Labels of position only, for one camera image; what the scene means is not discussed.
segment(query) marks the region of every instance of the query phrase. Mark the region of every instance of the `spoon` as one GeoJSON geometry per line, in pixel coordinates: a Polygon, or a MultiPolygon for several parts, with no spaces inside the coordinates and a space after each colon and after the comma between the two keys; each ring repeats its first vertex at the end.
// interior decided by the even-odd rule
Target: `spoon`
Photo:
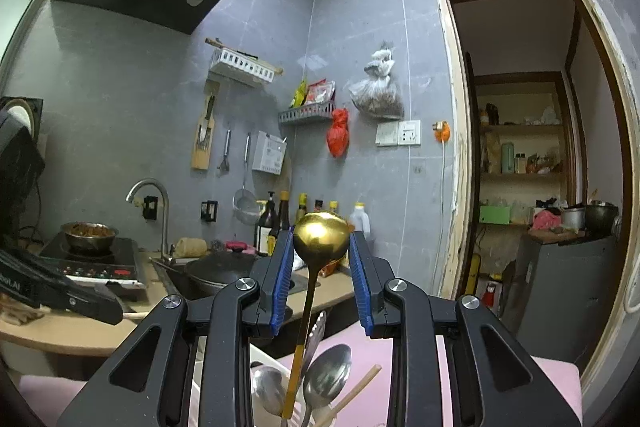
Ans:
{"type": "Polygon", "coordinates": [[[343,390],[351,372],[351,347],[346,344],[327,349],[309,366],[302,385],[305,396],[305,417],[300,427],[306,427],[313,409],[328,406],[343,390]]]}
{"type": "Polygon", "coordinates": [[[311,308],[320,270],[331,261],[337,261],[349,248],[349,227],[341,217],[328,212],[310,212],[301,217],[293,231],[293,248],[308,267],[308,286],[305,309],[300,320],[296,350],[291,363],[289,386],[284,400],[282,417],[287,420],[293,414],[300,370],[308,336],[311,308]]]}
{"type": "MultiPolygon", "coordinates": [[[[266,412],[280,416],[284,404],[284,387],[280,371],[270,365],[261,365],[254,369],[251,391],[266,412]]],[[[284,418],[280,420],[280,427],[287,427],[284,418]]]]}

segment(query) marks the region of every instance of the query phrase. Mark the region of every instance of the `cooked food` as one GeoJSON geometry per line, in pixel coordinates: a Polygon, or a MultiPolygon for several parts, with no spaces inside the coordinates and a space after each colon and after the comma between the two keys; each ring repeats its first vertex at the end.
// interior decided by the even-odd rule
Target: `cooked food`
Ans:
{"type": "Polygon", "coordinates": [[[81,237],[110,237],[113,230],[109,227],[90,225],[89,223],[75,223],[68,229],[68,233],[81,237]]]}

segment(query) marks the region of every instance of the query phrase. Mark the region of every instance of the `green box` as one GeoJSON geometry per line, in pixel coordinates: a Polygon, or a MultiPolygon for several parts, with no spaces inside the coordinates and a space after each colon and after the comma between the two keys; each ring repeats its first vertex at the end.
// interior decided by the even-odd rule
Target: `green box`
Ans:
{"type": "Polygon", "coordinates": [[[511,217],[510,206],[493,206],[484,204],[480,207],[480,223],[508,225],[511,217]]]}

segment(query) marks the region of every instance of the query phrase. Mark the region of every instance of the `gold spoon handle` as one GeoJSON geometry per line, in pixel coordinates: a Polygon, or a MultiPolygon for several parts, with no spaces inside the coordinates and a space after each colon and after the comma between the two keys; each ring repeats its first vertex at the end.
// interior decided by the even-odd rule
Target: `gold spoon handle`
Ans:
{"type": "Polygon", "coordinates": [[[311,322],[311,308],[314,304],[314,293],[316,291],[316,282],[320,270],[311,270],[309,267],[309,281],[306,288],[305,310],[302,312],[302,321],[298,330],[298,340],[296,341],[296,350],[293,354],[293,362],[291,363],[291,374],[289,375],[289,386],[287,394],[284,397],[284,406],[282,408],[282,417],[290,419],[293,415],[293,407],[296,403],[296,391],[298,390],[298,382],[300,381],[300,370],[302,369],[302,359],[305,354],[305,343],[309,336],[309,324],[311,322]]]}

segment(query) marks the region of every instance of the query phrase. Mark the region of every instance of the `strainer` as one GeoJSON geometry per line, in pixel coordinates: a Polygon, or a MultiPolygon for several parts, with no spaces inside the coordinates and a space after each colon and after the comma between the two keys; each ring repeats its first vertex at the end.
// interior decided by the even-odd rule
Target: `strainer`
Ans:
{"type": "Polygon", "coordinates": [[[244,148],[244,173],[242,174],[242,188],[238,189],[234,195],[234,214],[241,223],[245,225],[255,225],[260,217],[260,205],[255,200],[254,194],[244,188],[246,185],[246,172],[249,168],[249,151],[251,150],[251,133],[246,136],[246,147],[244,148]]]}

